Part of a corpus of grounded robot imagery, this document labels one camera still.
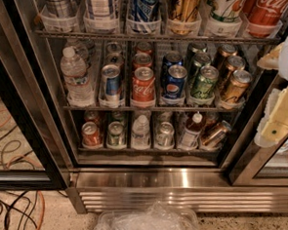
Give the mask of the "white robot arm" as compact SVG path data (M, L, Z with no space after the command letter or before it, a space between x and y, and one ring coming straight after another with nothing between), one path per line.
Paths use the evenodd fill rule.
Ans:
M270 53L261 57L257 65L265 70L275 69L278 75L288 81L288 37ZM265 116L261 119L254 142L269 148L288 135L288 86L273 89L268 97Z

